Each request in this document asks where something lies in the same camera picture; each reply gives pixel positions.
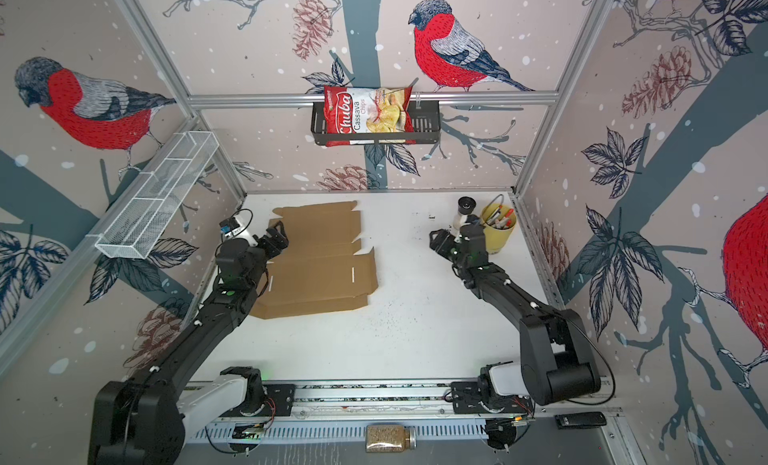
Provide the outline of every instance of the white tabletop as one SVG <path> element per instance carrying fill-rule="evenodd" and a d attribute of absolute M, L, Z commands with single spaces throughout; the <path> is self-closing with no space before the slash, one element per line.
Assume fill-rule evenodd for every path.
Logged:
<path fill-rule="evenodd" d="M 356 200 L 362 251 L 376 248 L 379 288 L 354 311 L 261 320 L 247 317 L 200 366 L 213 380 L 235 365 L 265 380 L 375 380 L 476 377 L 486 364 L 519 357 L 517 329 L 467 290 L 450 263 L 429 248 L 428 233 L 448 228 L 456 202 L 478 210 L 494 192 L 254 194 L 249 231 L 261 236 L 274 208 Z M 492 261 L 528 293 L 544 292 L 519 227 Z"/>

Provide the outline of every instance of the brown cardboard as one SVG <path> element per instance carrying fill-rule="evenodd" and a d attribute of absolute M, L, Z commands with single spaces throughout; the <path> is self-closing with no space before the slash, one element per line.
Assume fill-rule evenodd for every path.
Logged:
<path fill-rule="evenodd" d="M 292 317 L 368 305 L 379 283 L 373 250 L 354 255 L 362 246 L 356 201 L 275 208 L 290 242 L 267 265 L 269 281 L 250 314 L 259 318 Z"/>

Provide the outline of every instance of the jar with brown contents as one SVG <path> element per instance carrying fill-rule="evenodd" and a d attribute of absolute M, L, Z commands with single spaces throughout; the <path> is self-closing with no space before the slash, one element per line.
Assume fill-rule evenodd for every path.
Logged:
<path fill-rule="evenodd" d="M 416 448 L 416 434 L 403 425 L 369 425 L 366 427 L 366 451 L 390 453 Z"/>

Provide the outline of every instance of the red chip bag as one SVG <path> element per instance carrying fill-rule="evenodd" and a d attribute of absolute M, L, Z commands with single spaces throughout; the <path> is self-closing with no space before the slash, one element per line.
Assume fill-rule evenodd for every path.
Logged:
<path fill-rule="evenodd" d="M 411 87 L 390 90 L 388 88 L 347 88 L 326 86 L 323 112 L 328 123 L 328 133 L 394 133 L 413 132 L 408 102 Z M 383 143 L 408 143 L 406 140 L 382 140 Z M 339 144 L 366 144 L 372 140 L 328 142 Z"/>

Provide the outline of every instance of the white mesh basket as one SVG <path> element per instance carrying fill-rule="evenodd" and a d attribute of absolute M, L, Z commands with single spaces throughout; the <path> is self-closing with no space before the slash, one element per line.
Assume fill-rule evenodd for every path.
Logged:
<path fill-rule="evenodd" d="M 141 172 L 149 175 L 146 182 L 96 243 L 109 258 L 147 258 L 219 146 L 212 132 L 185 132 L 176 138 L 153 172 Z"/>

